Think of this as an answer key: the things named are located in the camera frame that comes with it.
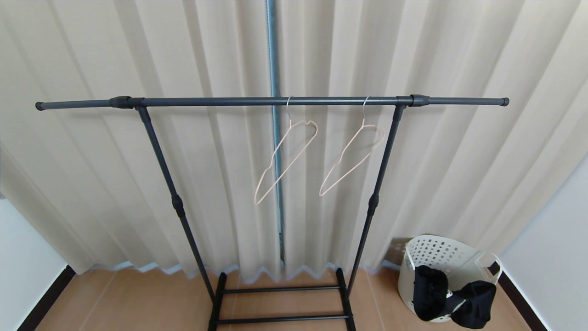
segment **beige curtain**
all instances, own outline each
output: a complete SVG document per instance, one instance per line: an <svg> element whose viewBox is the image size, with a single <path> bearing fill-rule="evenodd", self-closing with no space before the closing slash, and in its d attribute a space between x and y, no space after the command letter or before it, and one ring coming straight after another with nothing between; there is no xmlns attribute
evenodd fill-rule
<svg viewBox="0 0 588 331"><path fill-rule="evenodd" d="M267 96L265 10L264 1L0 4L0 190L78 273L129 260L192 274L196 263L133 111L39 113L34 102ZM394 240L421 233L500 253L588 151L586 1L279 1L278 25L283 95L511 100L405 111L369 267ZM285 270L349 270L383 145L320 198L360 108L290 112L320 131L283 180ZM392 107L366 113L389 130ZM253 204L273 149L269 107L153 109L152 118L205 263L280 275L275 195ZM283 164L312 133L288 136ZM333 179L375 138L362 133Z"/></svg>

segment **garment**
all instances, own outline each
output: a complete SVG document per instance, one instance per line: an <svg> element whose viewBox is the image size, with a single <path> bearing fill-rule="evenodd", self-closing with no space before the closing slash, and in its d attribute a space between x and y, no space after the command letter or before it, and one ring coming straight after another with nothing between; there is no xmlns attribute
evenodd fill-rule
<svg viewBox="0 0 588 331"><path fill-rule="evenodd" d="M470 329L481 329L490 320L496 286L478 280L451 293L444 272L428 266L415 269L413 307L422 320L451 315L451 319Z"/></svg>

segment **white wall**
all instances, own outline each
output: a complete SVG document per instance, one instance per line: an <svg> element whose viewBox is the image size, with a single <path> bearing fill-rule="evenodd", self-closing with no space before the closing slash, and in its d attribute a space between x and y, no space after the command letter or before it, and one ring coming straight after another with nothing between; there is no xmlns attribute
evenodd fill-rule
<svg viewBox="0 0 588 331"><path fill-rule="evenodd" d="M586 330L587 253L588 155L502 261L551 330Z"/></svg>
<svg viewBox="0 0 588 331"><path fill-rule="evenodd" d="M16 330L67 264L0 200L0 330Z"/></svg>

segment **hanger hook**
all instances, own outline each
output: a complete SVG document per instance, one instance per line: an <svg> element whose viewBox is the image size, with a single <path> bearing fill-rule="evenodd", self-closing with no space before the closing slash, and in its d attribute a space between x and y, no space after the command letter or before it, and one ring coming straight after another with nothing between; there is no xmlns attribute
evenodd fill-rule
<svg viewBox="0 0 588 331"><path fill-rule="evenodd" d="M288 114L288 120L290 121L290 123L292 123L292 116L290 116L290 111L288 110L288 104L290 104L290 98L292 96L288 97L288 100L286 100L286 113Z"/></svg>
<svg viewBox="0 0 588 331"><path fill-rule="evenodd" d="M366 121L366 102L368 101L369 97L366 97L365 100L363 100L363 106L362 106L362 113L363 113L363 122Z"/></svg>

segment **clothes hanger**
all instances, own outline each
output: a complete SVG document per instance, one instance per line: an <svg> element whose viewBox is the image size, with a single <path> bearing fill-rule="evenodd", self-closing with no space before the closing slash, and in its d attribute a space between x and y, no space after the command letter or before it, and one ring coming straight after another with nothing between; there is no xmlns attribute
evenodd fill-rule
<svg viewBox="0 0 588 331"><path fill-rule="evenodd" d="M376 149L376 147L378 147L379 144L382 143L382 141L384 141L384 130L378 128L375 125L369 124L366 125L366 112L365 112L365 107L366 107L366 102L368 101L369 97L366 97L366 99L363 101L363 106L362 106L362 113L363 113L363 120L362 120L362 126L359 128L359 130L357 132L355 132L355 135L353 135L353 138L351 138L351 140L349 140L349 142L347 143L347 146L345 146L345 148L343 149L343 151L341 152L341 156L339 157L339 161L337 161L337 163L335 163L331 169L329 170L329 172L327 173L327 176L325 177L325 179L323 180L323 184L320 186L319 189L319 196L324 196L325 193L327 193L331 188L333 188L335 185L339 184L339 182L345 178L348 174L351 173L351 171L355 170L358 166L360 166L370 155L372 155L372 152ZM325 183L327 182L327 179L329 179L329 176L331 175L331 173L333 172L333 170L335 169L335 167L341 163L341 161L343 160L343 155L345 155L345 151L347 150L347 148L349 147L349 145L351 145L351 143L353 142L353 140L355 140L355 138L359 135L359 133L365 129L365 128L373 128L379 136L379 140L376 142L376 144L374 144L374 146L372 147L372 150L369 151L369 153L361 160L359 161L359 163L357 163L353 168L351 168L347 173L345 173L343 176L341 176L341 178L339 178L333 185L329 186L329 188L326 189L326 191L323 191L323 188L325 186Z"/></svg>
<svg viewBox="0 0 588 331"><path fill-rule="evenodd" d="M290 103L290 98L288 97L288 100L286 101L286 113L288 114L288 122L289 122L289 126L288 126L288 130L286 131L286 133L284 134L284 136L282 137L282 140L280 140L280 143L276 146L276 149L273 150L273 154L272 154L272 160L269 163L269 167L266 168L266 170L263 171L263 173L261 174L261 178L259 179L259 183L257 188L255 189L255 196L253 197L253 202L258 205L261 203L261 201L263 201L263 199L265 199L265 197L272 191L272 189L278 184L278 181L280 181L280 179L282 179L282 177L286 174L286 171L288 171L288 169L290 169L290 167L292 166L292 164L294 164L294 162L296 162L296 160L298 159L298 157L300 155L302 155L302 153L306 150L306 148L308 147L308 145L310 145L310 143L312 143L312 141L315 139L316 135L319 133L319 127L316 125L316 123L314 123L313 121L299 121L297 123L295 123L294 125L292 125L292 117L290 116L290 111L288 110L288 104ZM298 155L296 155L296 157L294 158L294 160L292 160L292 162L290 162L290 164L288 164L288 166L286 167L286 169L284 170L284 172L282 172L282 174L280 175L280 177L278 177L278 179L276 179L276 181L272 184L272 186L268 189L268 191L263 195L263 197L261 197L259 200L257 200L257 195L258 195L258 191L259 191L259 187L261 186L261 182L263 181L263 178L265 177L265 174L272 168L273 166L273 160L275 158L276 153L278 152L278 149L280 148L280 146L282 145L282 143L284 142L284 140L286 139L286 136L290 133L290 131L292 130L293 127L304 123L304 125L309 125L311 124L312 126L315 127L315 134L312 136L312 138L310 138L310 140L308 141L308 143L306 143L306 145L304 146L304 148L298 152Z"/></svg>

